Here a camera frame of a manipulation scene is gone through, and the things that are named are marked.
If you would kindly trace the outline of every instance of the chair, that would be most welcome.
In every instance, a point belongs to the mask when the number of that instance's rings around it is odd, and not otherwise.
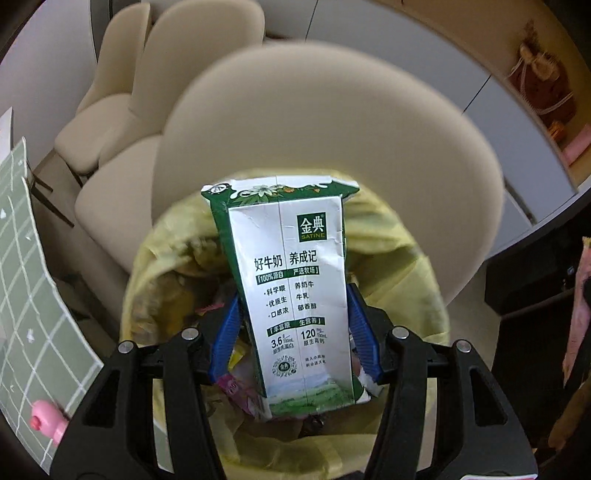
[[[98,166],[99,154],[127,113],[136,64],[151,28],[151,8],[138,3],[118,12],[105,31],[95,78],[76,116],[58,134],[56,152],[75,177]]]
[[[164,130],[154,222],[203,185],[254,167],[331,168],[371,188],[430,257],[446,302],[501,219],[501,170],[471,121],[410,74],[328,44],[243,51],[193,82]]]
[[[80,225],[125,270],[152,227],[151,185],[162,130],[190,82],[235,50],[261,46],[264,14],[253,0],[184,0],[166,10],[146,43],[129,110],[79,194]]]

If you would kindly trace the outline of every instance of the metal screw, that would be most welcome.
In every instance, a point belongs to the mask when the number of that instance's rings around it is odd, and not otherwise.
[[[119,346],[117,347],[117,350],[119,351],[119,353],[129,353],[133,349],[134,349],[134,343],[130,342],[129,340],[121,342],[119,344]]]
[[[394,335],[398,340],[404,340],[408,338],[408,330],[404,327],[394,327],[392,329],[392,335]]]
[[[185,328],[181,336],[185,340],[195,340],[199,336],[199,330],[194,327]]]
[[[456,343],[456,347],[463,353],[470,353],[472,350],[472,345],[467,340],[460,340],[458,343]]]

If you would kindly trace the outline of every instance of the green and white milk carton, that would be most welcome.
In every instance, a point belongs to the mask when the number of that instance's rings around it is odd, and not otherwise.
[[[355,182],[275,176],[207,185],[248,307],[262,417],[367,401],[351,369],[342,202]]]

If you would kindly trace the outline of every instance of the pink object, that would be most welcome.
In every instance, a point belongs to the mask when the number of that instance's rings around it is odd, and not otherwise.
[[[573,370],[574,361],[585,333],[587,333],[587,328],[589,328],[591,309],[583,297],[583,286],[589,277],[591,277],[591,238],[583,237],[583,253],[574,279],[574,303],[573,315],[570,319],[569,342],[562,361],[565,385]]]
[[[53,439],[59,445],[68,426],[68,420],[53,403],[37,400],[31,411],[31,428]]]
[[[579,134],[563,150],[564,159],[567,165],[579,158],[587,147],[591,145],[591,125],[585,124]]]

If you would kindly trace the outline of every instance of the white wall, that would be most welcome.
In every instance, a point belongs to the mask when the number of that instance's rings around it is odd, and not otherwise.
[[[0,112],[14,107],[14,138],[27,138],[31,166],[74,117],[95,67],[89,0],[46,0],[0,64]]]

